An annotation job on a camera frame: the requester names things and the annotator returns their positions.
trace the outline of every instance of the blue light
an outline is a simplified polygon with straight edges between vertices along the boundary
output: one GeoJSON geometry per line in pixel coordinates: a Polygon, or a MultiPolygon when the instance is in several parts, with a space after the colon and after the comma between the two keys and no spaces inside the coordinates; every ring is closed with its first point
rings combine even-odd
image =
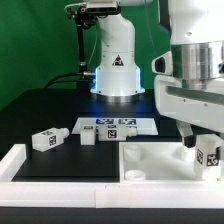
{"type": "Polygon", "coordinates": [[[97,80],[97,78],[98,78],[98,69],[96,69],[95,70],[95,86],[93,87],[93,89],[95,90],[95,91],[97,91],[97,83],[98,83],[98,80],[97,80]]]}

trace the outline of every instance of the white container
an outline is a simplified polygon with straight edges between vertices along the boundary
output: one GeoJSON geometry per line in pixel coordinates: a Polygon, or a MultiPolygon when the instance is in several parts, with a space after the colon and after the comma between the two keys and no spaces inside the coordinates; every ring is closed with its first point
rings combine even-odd
{"type": "Polygon", "coordinates": [[[67,128],[51,128],[46,131],[32,135],[33,149],[44,152],[64,143],[64,138],[69,136],[67,128]]]}
{"type": "Polygon", "coordinates": [[[98,127],[99,141],[126,141],[126,137],[136,135],[137,128],[125,124],[102,124],[98,127]]]}

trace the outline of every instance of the black cable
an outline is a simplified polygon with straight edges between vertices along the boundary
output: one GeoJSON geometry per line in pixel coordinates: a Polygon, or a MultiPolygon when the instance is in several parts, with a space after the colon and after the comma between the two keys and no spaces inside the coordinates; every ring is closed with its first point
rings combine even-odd
{"type": "Polygon", "coordinates": [[[50,86],[52,86],[52,85],[54,85],[54,84],[58,84],[58,83],[68,83],[68,82],[77,82],[77,80],[55,81],[55,82],[51,83],[50,85],[48,85],[47,88],[50,87],[50,86]]]}
{"type": "Polygon", "coordinates": [[[62,78],[67,78],[67,77],[74,77],[74,76],[82,76],[82,73],[69,73],[69,74],[64,74],[64,75],[59,75],[53,79],[51,79],[44,87],[44,89],[47,89],[49,86],[51,86],[53,83],[55,83],[56,80],[62,79],[62,78]]]}

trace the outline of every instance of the white cube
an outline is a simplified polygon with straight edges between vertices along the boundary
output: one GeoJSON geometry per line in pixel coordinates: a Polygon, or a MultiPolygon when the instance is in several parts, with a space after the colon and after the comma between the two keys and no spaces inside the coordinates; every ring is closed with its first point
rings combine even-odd
{"type": "Polygon", "coordinates": [[[83,125],[80,129],[81,145],[95,145],[96,140],[96,126],[83,125]]]}
{"type": "Polygon", "coordinates": [[[197,136],[194,171],[198,180],[217,180],[221,177],[217,148],[222,142],[214,134],[197,136]]]}

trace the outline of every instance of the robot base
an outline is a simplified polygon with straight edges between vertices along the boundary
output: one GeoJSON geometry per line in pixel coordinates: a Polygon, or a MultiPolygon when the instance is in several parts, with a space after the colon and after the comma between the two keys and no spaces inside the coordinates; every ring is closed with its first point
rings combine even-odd
{"type": "Polygon", "coordinates": [[[93,99],[108,102],[108,103],[129,103],[129,102],[143,99],[144,95],[145,94],[143,92],[143,93],[137,93],[135,95],[130,95],[130,96],[105,96],[105,95],[91,92],[91,97],[93,99]]]}

